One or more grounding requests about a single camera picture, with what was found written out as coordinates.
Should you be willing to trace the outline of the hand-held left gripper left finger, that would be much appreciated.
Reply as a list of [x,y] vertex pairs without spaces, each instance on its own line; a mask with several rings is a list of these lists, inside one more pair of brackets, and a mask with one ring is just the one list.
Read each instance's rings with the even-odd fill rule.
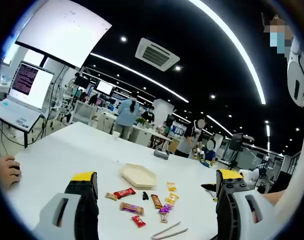
[[98,216],[97,173],[78,173],[41,209],[33,234],[39,240],[98,240]]

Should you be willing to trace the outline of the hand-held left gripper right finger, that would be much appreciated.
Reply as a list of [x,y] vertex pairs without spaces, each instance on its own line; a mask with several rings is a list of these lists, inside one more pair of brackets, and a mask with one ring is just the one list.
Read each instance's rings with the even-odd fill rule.
[[274,206],[238,172],[216,171],[217,240],[275,240],[282,228]]

